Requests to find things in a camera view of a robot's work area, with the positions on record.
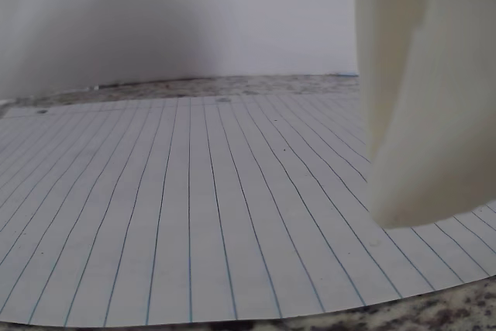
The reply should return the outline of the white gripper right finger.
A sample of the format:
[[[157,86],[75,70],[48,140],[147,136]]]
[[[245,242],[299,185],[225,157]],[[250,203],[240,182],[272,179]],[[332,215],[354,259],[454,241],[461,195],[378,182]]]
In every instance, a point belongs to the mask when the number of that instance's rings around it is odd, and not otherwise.
[[[370,214],[421,226],[495,198],[495,0],[426,0],[370,169]]]

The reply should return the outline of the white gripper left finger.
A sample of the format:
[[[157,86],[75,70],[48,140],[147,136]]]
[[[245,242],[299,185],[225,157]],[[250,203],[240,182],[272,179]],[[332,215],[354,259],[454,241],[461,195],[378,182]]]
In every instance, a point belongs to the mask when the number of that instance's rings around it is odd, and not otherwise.
[[[360,99],[373,160],[388,130],[426,0],[355,0]]]

